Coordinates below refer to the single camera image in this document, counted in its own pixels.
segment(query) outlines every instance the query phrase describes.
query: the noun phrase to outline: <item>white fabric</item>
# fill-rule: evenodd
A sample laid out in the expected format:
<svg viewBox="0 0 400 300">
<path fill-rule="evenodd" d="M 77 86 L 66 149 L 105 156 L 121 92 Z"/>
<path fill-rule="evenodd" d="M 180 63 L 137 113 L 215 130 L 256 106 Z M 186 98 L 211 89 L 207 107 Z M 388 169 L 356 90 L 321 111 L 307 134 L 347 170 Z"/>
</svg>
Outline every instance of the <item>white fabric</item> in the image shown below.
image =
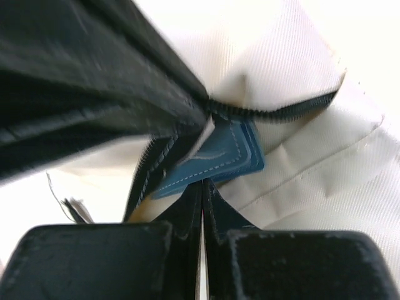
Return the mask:
<svg viewBox="0 0 400 300">
<path fill-rule="evenodd" d="M 266 169 L 220 190 L 260 228 L 349 229 L 370 235 L 400 286 L 399 128 L 350 73 L 345 75 L 299 3 L 137 2 L 220 101 L 272 110 L 339 88 L 332 106 L 317 116 L 291 124 L 259 122 Z M 85 201 L 104 201 L 112 209 L 110 199 L 128 195 L 140 152 L 132 153 L 135 145 L 126 141 L 70 162 L 59 168 L 59 181 Z M 102 165 L 96 167 L 98 160 Z M 118 187 L 111 189 L 109 180 Z M 93 187 L 101 192 L 93 194 Z M 154 201 L 149 216 L 172 202 Z M 86 206 L 95 221 L 104 220 Z"/>
</svg>

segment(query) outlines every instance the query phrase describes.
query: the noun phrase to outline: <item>seam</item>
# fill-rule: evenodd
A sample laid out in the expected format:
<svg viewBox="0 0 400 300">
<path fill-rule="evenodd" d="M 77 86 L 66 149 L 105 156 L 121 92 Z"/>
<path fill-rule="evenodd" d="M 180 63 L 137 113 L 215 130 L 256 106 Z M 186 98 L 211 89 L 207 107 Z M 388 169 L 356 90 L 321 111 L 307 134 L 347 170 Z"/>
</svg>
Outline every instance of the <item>seam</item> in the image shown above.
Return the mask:
<svg viewBox="0 0 400 300">
<path fill-rule="evenodd" d="M 208 204 L 209 204 L 209 213 L 211 215 L 211 222 L 212 222 L 212 234 L 216 238 L 216 241 L 218 244 L 220 244 L 221 240 L 219 238 L 218 230 L 217 230 L 217 222 L 215 220 L 215 215 L 214 215 L 214 207 L 213 207 L 213 197 L 215 196 L 216 193 L 219 193 L 218 190 L 215 188 L 214 183 L 212 181 L 208 181 L 208 193 L 209 193 L 209 199 L 208 199 Z"/>
<path fill-rule="evenodd" d="M 213 166 L 213 167 L 210 167 L 209 169 L 205 169 L 205 170 L 203 170 L 203 171 L 201 171 L 201 172 L 192 174 L 192 175 L 187 176 L 187 177 L 185 177 L 185 178 L 182 178 L 182 179 L 180 179 L 180 180 L 178 180 L 178 181 L 175 181 L 174 183 L 168 184 L 167 186 L 164 186 L 164 187 L 162 187 L 161 189 L 158 189 L 157 192 L 162 191 L 163 189 L 169 188 L 170 186 L 174 186 L 174 185 L 177 184 L 177 183 L 181 183 L 181 182 L 183 182 L 183 181 L 185 181 L 185 180 L 188 180 L 189 178 L 194 178 L 194 177 L 199 176 L 199 175 L 201 175 L 201 174 L 207 173 L 207 172 L 212 171 L 212 170 L 215 170 L 215 169 L 219 169 L 219 168 L 221 168 L 221 167 L 223 167 L 223 166 L 227 166 L 228 164 L 232 164 L 232 163 L 238 161 L 238 160 L 242 157 L 242 153 L 241 153 L 241 151 L 240 151 L 239 144 L 238 144 L 238 140 L 236 139 L 236 135 L 235 135 L 235 133 L 234 133 L 234 131 L 233 131 L 232 124 L 230 124 L 229 127 L 230 127 L 231 134 L 232 134 L 232 137 L 233 137 L 233 140 L 234 140 L 234 142 L 235 142 L 236 149 L 237 149 L 237 157 L 236 157 L 236 158 L 234 158 L 234 159 L 232 159 L 232 160 L 230 160 L 230 161 L 224 162 L 224 163 L 222 163 L 222 164 L 219 164 L 219 165 L 217 164 L 217 165 L 215 165 L 215 166 Z"/>
<path fill-rule="evenodd" d="M 146 192 L 146 188 L 147 188 L 147 186 L 149 184 L 150 174 L 162 163 L 164 158 L 167 156 L 168 152 L 174 146 L 174 144 L 175 144 L 177 139 L 178 139 L 178 136 L 174 136 L 172 139 L 170 139 L 168 141 L 167 146 L 164 148 L 164 150 L 162 150 L 160 156 L 156 159 L 154 164 L 147 170 L 146 179 L 144 180 L 142 191 L 140 193 L 139 199 L 137 200 L 137 204 L 136 204 L 135 209 L 141 204 L 141 202 L 143 200 L 144 193 Z"/>
<path fill-rule="evenodd" d="M 247 133 L 249 134 L 249 128 L 247 126 L 245 126 L 245 128 L 246 128 Z M 256 158 L 256 164 L 254 164 L 254 165 L 250 164 L 249 166 L 241 167 L 241 168 L 237 169 L 236 171 L 222 173 L 222 174 L 219 174 L 219 175 L 216 175 L 216 176 L 212 177 L 211 179 L 212 180 L 219 180 L 223 176 L 233 175 L 233 174 L 237 174 L 239 172 L 246 172 L 248 169 L 251 169 L 253 167 L 257 167 L 259 165 L 259 163 L 260 163 L 260 160 L 259 160 L 258 153 L 255 151 L 256 147 L 254 145 L 253 139 L 251 139 L 251 138 L 250 138 L 250 145 L 251 145 L 252 153 L 255 154 L 254 157 Z"/>
<path fill-rule="evenodd" d="M 328 157 L 325 157 L 324 159 L 318 161 L 316 164 L 313 164 L 312 166 L 309 166 L 307 169 L 300 171 L 299 173 L 297 173 L 296 175 L 294 175 L 292 178 L 289 178 L 288 180 L 282 182 L 280 185 L 274 187 L 272 190 L 265 192 L 264 194 L 261 194 L 260 196 L 258 196 L 256 199 L 252 200 L 251 202 L 247 203 L 245 206 L 240 207 L 238 209 L 238 211 L 241 211 L 243 209 L 245 209 L 246 207 L 250 206 L 252 203 L 258 201 L 259 199 L 261 199 L 264 196 L 270 195 L 275 193 L 276 191 L 279 190 L 279 188 L 291 183 L 291 182 L 295 182 L 298 180 L 302 180 L 304 177 L 311 175 L 312 173 L 320 170 L 321 168 L 323 168 L 324 166 L 326 166 L 327 164 L 331 164 L 335 161 L 338 161 L 339 159 L 345 158 L 348 155 L 348 150 L 350 148 L 353 148 L 355 145 L 358 145 L 359 143 L 361 143 L 362 141 L 369 139 L 374 133 L 376 133 L 378 131 L 378 129 L 380 129 L 383 125 L 383 122 L 385 120 L 385 115 L 382 115 L 382 119 L 381 122 L 379 123 L 378 126 L 376 126 L 370 133 L 368 133 L 366 136 L 364 136 L 363 138 L 359 139 L 358 141 L 356 141 L 355 143 L 339 150 L 338 152 L 333 153 L 332 155 L 329 155 Z"/>
<path fill-rule="evenodd" d="M 199 201 L 199 197 L 200 197 L 200 201 L 202 202 L 202 199 L 201 199 L 201 197 L 202 197 L 202 192 L 201 192 L 201 190 L 202 190 L 202 188 L 203 188 L 203 183 L 201 183 L 201 185 L 200 186 L 195 186 L 195 196 L 194 196 L 194 198 L 196 199 L 195 200 L 195 207 L 196 207 L 196 205 L 197 205 L 197 201 Z M 191 213 L 191 225 L 190 225 L 190 228 L 192 228 L 193 227 L 193 223 L 194 223 L 194 219 L 195 219 L 195 217 L 196 217 L 196 210 L 195 209 L 193 209 L 193 211 L 192 211 L 192 213 Z M 181 234 L 176 234 L 179 238 L 181 238 L 181 239 L 187 239 L 188 238 L 188 236 L 189 236 L 189 231 L 186 231 L 185 232 L 185 234 L 183 234 L 183 235 L 181 235 Z"/>
</svg>

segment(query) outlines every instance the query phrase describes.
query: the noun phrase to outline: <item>black zipper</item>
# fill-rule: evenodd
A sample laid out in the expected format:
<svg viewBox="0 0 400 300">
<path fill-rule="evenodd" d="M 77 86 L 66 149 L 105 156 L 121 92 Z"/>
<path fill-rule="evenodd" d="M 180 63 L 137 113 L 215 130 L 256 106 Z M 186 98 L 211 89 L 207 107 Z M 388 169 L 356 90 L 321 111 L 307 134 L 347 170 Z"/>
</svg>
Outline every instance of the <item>black zipper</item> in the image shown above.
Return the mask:
<svg viewBox="0 0 400 300">
<path fill-rule="evenodd" d="M 288 123 L 309 113 L 327 108 L 332 103 L 335 95 L 336 92 L 331 92 L 276 111 L 244 109 L 210 99 L 205 110 L 208 115 L 212 115 L 214 118 L 222 118 L 226 121 L 260 119 L 270 123 Z M 153 139 L 147 145 L 139 160 L 136 174 L 132 181 L 123 221 L 129 219 L 132 212 L 159 186 L 161 181 L 168 175 L 168 172 L 192 149 L 200 134 L 199 132 L 190 136 Z"/>
</svg>

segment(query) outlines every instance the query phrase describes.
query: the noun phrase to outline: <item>zipper tape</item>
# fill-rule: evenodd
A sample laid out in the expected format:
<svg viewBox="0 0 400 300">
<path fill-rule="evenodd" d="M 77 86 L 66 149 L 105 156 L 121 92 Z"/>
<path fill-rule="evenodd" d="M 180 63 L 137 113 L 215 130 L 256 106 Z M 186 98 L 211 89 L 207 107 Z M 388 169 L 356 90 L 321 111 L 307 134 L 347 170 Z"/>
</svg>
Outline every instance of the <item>zipper tape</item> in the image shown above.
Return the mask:
<svg viewBox="0 0 400 300">
<path fill-rule="evenodd" d="M 276 111 L 258 111 L 243 109 L 229 104 L 223 104 L 210 99 L 207 112 L 212 118 L 222 118 L 227 121 L 243 121 L 246 119 L 262 119 L 268 122 L 286 123 L 295 121 L 309 113 L 327 108 L 333 101 L 336 92 L 315 97 Z M 132 181 L 131 192 L 123 221 L 128 221 L 133 211 L 160 185 L 175 168 L 188 156 L 203 132 L 190 136 L 174 136 L 152 140 L 142 155 L 136 175 Z"/>
</svg>

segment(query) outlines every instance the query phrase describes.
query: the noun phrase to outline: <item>zipper teeth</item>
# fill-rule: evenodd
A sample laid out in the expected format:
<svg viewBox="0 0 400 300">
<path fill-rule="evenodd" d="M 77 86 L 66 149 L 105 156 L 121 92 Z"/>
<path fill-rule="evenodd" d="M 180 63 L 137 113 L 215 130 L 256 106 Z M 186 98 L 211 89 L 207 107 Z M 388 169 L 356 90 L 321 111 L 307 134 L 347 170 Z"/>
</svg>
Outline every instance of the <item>zipper teeth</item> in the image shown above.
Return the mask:
<svg viewBox="0 0 400 300">
<path fill-rule="evenodd" d="M 139 162 L 137 163 L 137 166 L 136 166 L 135 176 L 134 176 L 133 181 L 136 180 L 136 178 L 137 178 L 137 176 L 138 176 L 138 174 L 139 174 L 139 170 L 142 169 L 143 164 L 146 162 L 146 159 L 148 158 L 149 153 L 151 152 L 151 149 L 153 148 L 153 145 L 154 145 L 155 141 L 156 141 L 156 139 L 152 138 L 152 139 L 148 142 L 148 144 L 146 145 L 146 147 L 144 148 L 144 150 L 142 151 L 142 153 L 141 153 L 141 155 L 140 155 L 140 158 L 139 158 Z"/>
<path fill-rule="evenodd" d="M 328 107 L 336 95 L 336 92 L 331 92 L 323 96 L 315 97 L 310 100 L 293 104 L 276 111 L 260 111 L 257 109 L 247 109 L 232 106 L 217 102 L 210 99 L 207 103 L 207 111 L 218 114 L 224 119 L 248 119 L 256 118 L 263 119 L 274 123 L 285 123 L 295 121 L 307 113 Z"/>
</svg>

